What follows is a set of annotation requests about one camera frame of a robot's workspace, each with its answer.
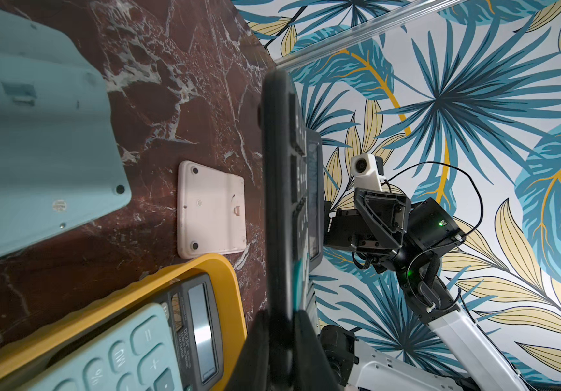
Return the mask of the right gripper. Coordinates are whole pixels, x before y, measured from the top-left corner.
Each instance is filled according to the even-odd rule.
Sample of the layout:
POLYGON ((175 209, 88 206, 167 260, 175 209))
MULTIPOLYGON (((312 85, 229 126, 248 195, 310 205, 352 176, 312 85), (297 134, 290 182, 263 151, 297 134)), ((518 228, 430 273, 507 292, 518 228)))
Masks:
POLYGON ((338 210, 329 219, 324 246, 382 257, 409 259, 406 236, 412 203, 403 194, 357 188, 354 208, 338 210))

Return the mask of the black calculator with grey keys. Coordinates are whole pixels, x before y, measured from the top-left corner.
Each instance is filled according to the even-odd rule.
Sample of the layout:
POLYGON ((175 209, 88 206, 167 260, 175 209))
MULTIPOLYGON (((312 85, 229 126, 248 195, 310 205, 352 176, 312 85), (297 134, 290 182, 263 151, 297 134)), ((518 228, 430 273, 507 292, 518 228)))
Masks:
POLYGON ((264 145, 264 193, 272 384, 292 389, 295 314, 308 303, 308 135, 292 77, 275 69, 264 78, 259 105, 264 145))

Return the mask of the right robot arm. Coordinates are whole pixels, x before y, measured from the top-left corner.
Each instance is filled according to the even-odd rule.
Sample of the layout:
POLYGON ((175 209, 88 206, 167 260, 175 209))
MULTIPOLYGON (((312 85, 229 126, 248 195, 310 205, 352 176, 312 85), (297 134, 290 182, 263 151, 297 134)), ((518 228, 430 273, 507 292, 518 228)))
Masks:
POLYGON ((324 204, 324 246, 349 252, 355 267, 392 272, 408 308, 434 332, 482 390, 526 390, 523 377, 461 309, 437 273, 467 234, 434 199, 358 188, 350 210, 324 204))

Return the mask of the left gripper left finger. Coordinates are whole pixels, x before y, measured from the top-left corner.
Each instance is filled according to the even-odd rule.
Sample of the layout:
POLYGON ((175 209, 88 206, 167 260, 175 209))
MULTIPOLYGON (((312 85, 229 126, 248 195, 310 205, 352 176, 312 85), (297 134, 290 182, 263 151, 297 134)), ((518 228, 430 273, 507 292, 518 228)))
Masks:
POLYGON ((225 387, 226 391, 267 390, 270 352, 269 322, 270 317, 267 310, 261 310, 256 314, 237 364, 225 387))

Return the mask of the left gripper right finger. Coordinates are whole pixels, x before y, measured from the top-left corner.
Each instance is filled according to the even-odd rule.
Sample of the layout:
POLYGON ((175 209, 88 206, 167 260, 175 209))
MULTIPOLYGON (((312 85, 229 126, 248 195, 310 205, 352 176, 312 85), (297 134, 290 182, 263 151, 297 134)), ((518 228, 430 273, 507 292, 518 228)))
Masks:
POLYGON ((306 311, 293 317, 294 390, 339 390, 334 373, 306 311))

